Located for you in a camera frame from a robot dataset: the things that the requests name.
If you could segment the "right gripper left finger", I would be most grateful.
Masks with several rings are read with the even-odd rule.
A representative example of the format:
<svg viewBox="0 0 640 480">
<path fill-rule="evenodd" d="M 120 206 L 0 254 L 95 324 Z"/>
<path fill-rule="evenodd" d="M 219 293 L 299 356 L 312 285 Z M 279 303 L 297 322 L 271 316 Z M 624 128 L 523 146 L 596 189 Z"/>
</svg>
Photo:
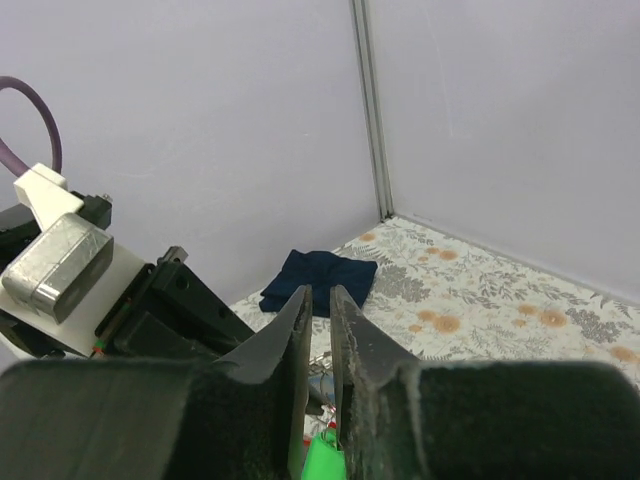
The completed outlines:
<svg viewBox="0 0 640 480">
<path fill-rule="evenodd" d="M 312 292 L 216 361 L 23 361 L 1 377 L 5 479 L 297 479 Z"/>
</svg>

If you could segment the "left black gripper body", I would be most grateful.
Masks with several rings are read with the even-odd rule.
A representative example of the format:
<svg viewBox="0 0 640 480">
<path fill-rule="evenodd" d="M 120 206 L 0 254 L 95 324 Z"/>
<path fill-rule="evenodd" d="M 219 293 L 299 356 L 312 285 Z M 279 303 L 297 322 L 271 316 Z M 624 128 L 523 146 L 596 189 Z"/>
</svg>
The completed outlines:
<svg viewBox="0 0 640 480">
<path fill-rule="evenodd" d="M 220 358 L 254 335 L 186 264 L 180 246 L 149 263 L 119 244 L 74 333 L 85 358 Z"/>
</svg>

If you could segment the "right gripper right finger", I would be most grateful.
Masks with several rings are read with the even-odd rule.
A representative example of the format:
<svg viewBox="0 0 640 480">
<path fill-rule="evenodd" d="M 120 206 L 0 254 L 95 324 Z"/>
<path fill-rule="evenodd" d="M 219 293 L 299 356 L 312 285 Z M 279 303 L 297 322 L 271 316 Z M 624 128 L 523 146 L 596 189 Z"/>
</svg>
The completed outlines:
<svg viewBox="0 0 640 480">
<path fill-rule="evenodd" d="M 341 286 L 330 306 L 351 479 L 635 479 L 639 394 L 588 361 L 422 361 Z"/>
</svg>

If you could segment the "green key tag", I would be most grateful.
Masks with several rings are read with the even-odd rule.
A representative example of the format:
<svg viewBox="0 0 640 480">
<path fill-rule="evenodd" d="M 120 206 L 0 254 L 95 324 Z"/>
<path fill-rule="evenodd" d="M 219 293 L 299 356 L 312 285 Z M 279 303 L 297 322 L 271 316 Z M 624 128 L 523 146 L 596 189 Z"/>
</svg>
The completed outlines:
<svg viewBox="0 0 640 480">
<path fill-rule="evenodd" d="M 307 447 L 302 480 L 346 480 L 344 452 L 339 448 L 336 429 L 330 425 L 304 442 Z"/>
</svg>

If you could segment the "red handled metal keyring holder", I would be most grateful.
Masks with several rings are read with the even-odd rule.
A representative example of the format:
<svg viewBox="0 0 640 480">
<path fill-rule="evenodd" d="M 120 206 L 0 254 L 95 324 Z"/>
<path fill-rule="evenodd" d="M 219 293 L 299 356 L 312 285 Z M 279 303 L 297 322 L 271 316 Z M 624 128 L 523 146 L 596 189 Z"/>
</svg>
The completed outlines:
<svg viewBox="0 0 640 480">
<path fill-rule="evenodd" d="M 325 351 L 309 362 L 309 399 L 307 402 L 303 440 L 309 444 L 313 437 L 334 428 L 337 406 L 334 393 L 332 354 Z"/>
</svg>

